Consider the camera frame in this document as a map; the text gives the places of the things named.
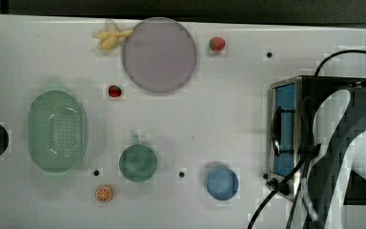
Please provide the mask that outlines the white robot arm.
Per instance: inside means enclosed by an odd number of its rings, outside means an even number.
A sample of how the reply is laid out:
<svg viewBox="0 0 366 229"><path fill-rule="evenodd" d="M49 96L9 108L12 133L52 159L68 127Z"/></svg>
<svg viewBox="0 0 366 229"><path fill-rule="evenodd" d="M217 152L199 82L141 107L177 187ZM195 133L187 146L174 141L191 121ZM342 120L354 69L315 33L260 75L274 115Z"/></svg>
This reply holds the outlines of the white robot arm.
<svg viewBox="0 0 366 229"><path fill-rule="evenodd" d="M301 179L300 229L345 229L342 210L350 173L366 180L366 88L343 89L318 107L317 157Z"/></svg>

